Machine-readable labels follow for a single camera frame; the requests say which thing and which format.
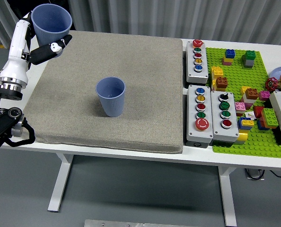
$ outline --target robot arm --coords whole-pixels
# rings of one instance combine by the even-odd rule
[[[69,43],[72,36],[66,35],[52,44],[41,46],[30,52],[31,34],[33,32],[31,13],[19,20],[12,37],[8,63],[5,69],[0,70],[0,99],[21,100],[21,90],[26,88],[28,77],[26,72],[31,63],[40,64],[56,57]],[[22,127],[29,132],[29,139],[12,142],[12,136],[20,137]],[[27,123],[22,111],[13,107],[10,109],[0,108],[0,147],[5,142],[12,147],[31,144],[35,141],[35,132]]]

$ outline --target table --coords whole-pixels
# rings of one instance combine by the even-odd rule
[[[182,41],[182,48],[184,51],[188,40],[182,39]],[[271,73],[273,69],[281,66],[281,46],[278,45],[205,40],[204,42],[206,43],[206,47],[259,51],[268,74]],[[33,48],[37,47],[36,39],[32,40],[31,46]],[[27,72],[29,83],[27,88],[22,90],[23,99],[21,101],[14,102],[3,99],[1,100],[0,107],[11,108],[16,106],[23,110],[46,65],[46,62],[37,66],[33,65]],[[186,95],[186,92],[187,89],[183,88],[183,95]],[[74,155],[218,166],[226,226],[237,226],[229,174],[236,168],[281,170],[281,158],[214,153],[212,151],[212,147],[210,146],[207,149],[184,146],[182,154],[159,154],[108,148],[88,148],[63,144],[43,144],[38,142],[18,148],[11,148],[8,145],[3,145],[1,148],[52,152],[57,154],[57,156],[61,159],[61,166],[48,207],[49,211],[54,212],[59,210],[62,194],[66,186],[67,177],[70,172],[70,166]]]

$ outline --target gray curtain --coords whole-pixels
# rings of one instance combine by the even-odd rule
[[[281,0],[68,0],[81,31],[281,45]],[[0,0],[0,43],[15,17]]]

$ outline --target gray felt pad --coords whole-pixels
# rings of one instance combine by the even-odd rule
[[[24,114],[36,141],[180,153],[183,147],[182,41],[71,31],[63,54],[48,62]],[[123,114],[108,117],[96,83],[126,83]]]

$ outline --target table leg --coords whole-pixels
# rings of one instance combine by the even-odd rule
[[[61,205],[61,198],[66,186],[67,177],[69,175],[73,155],[66,155],[62,153],[56,153],[61,159],[61,167],[57,176],[54,190],[49,203],[48,211],[58,212]]]
[[[236,217],[233,204],[231,183],[229,174],[236,168],[219,166],[220,188],[222,195],[222,205],[224,208],[225,223],[228,227],[236,227]]]

